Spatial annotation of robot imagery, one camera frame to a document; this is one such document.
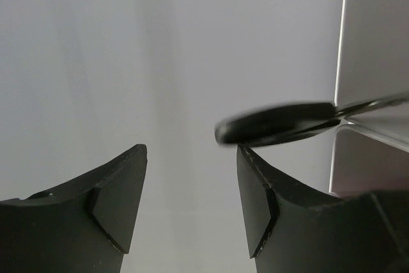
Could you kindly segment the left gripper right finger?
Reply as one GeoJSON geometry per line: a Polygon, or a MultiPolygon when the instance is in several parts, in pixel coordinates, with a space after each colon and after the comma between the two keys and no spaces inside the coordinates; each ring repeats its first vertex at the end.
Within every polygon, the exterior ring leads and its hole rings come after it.
{"type": "Polygon", "coordinates": [[[407,272],[408,192],[338,198],[238,147],[237,177],[258,272],[407,272]]]}

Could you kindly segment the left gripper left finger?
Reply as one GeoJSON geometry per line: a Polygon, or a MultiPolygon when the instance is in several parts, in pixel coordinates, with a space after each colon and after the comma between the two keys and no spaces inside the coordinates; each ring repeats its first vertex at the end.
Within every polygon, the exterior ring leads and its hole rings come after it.
{"type": "Polygon", "coordinates": [[[70,181],[2,201],[1,271],[119,272],[147,162],[147,147],[137,144],[70,181]]]}

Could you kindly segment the black handled scissors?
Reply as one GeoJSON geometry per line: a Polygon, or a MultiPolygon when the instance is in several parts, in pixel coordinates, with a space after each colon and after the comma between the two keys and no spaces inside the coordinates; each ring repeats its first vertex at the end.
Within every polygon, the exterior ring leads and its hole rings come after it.
{"type": "Polygon", "coordinates": [[[317,136],[351,116],[408,103],[408,92],[336,106],[333,102],[301,102],[236,115],[216,124],[220,145],[259,148],[317,136]]]}

